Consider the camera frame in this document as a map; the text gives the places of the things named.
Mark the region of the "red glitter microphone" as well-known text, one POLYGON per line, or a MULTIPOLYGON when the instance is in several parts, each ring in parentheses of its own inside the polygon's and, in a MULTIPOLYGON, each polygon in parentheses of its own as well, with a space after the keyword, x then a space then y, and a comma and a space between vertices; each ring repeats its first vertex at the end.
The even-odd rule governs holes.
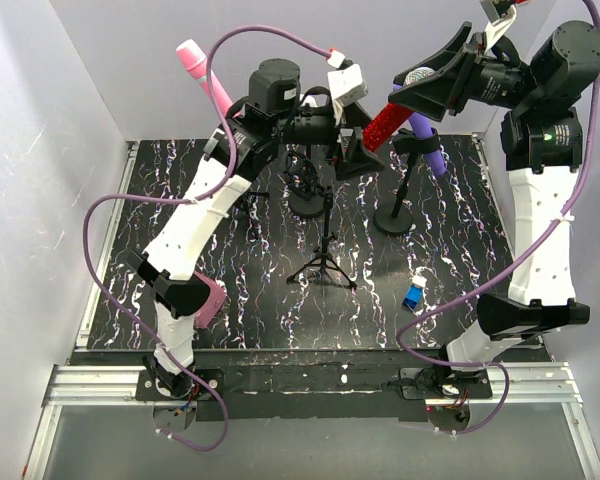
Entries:
MULTIPOLYGON (((398 88, 416 83, 435 73, 430 67, 418 67, 410 71, 398 88)), ((370 152, 375 152, 398 130, 411 116, 413 111, 405 107, 387 103, 363 130, 363 144, 370 152)))

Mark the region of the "purple microphone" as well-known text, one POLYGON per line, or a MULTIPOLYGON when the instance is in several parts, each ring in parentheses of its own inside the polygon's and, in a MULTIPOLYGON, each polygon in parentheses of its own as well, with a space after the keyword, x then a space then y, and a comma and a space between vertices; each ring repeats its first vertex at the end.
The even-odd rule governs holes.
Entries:
POLYGON ((422 147, 431 172, 440 177, 447 172, 446 163, 440 150, 440 139, 430 120, 422 114, 413 113, 409 118, 411 129, 422 147))

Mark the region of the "black tripod shock-mount stand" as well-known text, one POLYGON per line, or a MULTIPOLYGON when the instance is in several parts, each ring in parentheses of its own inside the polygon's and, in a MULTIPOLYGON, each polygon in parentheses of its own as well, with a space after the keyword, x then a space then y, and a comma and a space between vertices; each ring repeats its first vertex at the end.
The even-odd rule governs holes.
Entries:
POLYGON ((287 284, 299 284, 299 278, 309 269, 314 269, 312 275, 307 274, 305 278, 307 280, 316 280, 321 285, 333 285, 336 283, 331 278, 329 272, 334 271, 340 274, 347 282, 347 288, 351 291, 355 291, 357 284, 344 272, 344 270, 334 260, 333 255, 329 251, 329 246, 332 241, 338 239, 337 234, 330 230, 331 211, 334 206, 334 192, 330 185, 324 188, 324 219, 323 219, 323 231, 320 236, 320 245, 315 247, 313 252, 313 258, 305 263, 300 269, 294 272, 286 279, 287 284))

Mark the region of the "black round-base stand purple mic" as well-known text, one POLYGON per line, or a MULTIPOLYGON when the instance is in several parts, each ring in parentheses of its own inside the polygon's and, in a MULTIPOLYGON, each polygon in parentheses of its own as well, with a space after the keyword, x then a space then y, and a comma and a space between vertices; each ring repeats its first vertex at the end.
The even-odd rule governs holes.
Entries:
POLYGON ((414 217, 404 205, 408 194, 409 181, 418 159, 422 156, 422 147, 414 133, 407 129, 400 129, 393 140, 394 150, 398 155, 407 155, 407 169, 402 183, 395 195, 395 201, 381 204, 375 211, 373 223, 377 230, 389 235, 400 236, 410 232, 414 217))

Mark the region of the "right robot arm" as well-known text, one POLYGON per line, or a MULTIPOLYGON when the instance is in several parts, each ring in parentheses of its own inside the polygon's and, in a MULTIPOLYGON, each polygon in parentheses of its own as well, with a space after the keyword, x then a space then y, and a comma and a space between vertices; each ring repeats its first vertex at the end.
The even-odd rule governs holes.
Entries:
POLYGON ((507 293, 484 289, 476 320, 433 365, 401 372, 406 397, 467 394, 487 385, 487 366, 505 350, 589 321, 570 273, 569 200, 584 178, 575 105, 599 76, 600 28, 575 20, 558 26, 527 63, 507 37, 465 23, 441 50, 395 77, 390 100, 433 120, 471 100, 505 110, 500 138, 516 222, 507 293))

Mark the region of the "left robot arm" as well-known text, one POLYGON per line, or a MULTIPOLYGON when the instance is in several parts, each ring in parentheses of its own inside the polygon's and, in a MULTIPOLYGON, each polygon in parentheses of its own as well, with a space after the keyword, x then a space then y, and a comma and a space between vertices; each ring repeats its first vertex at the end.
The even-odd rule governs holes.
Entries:
POLYGON ((361 67, 349 60, 328 73, 324 87, 300 90, 300 68, 268 59, 249 78, 248 93, 229 99, 214 74, 207 93, 218 100, 221 124, 204 147, 184 199, 131 268, 150 287, 157 314, 157 346, 144 359, 151 378, 173 400, 192 390, 192 337, 196 317, 216 291, 195 272, 203 248, 229 210, 249 191, 283 144, 320 145, 338 180, 384 166, 364 141, 363 127, 346 110, 367 94, 361 67))

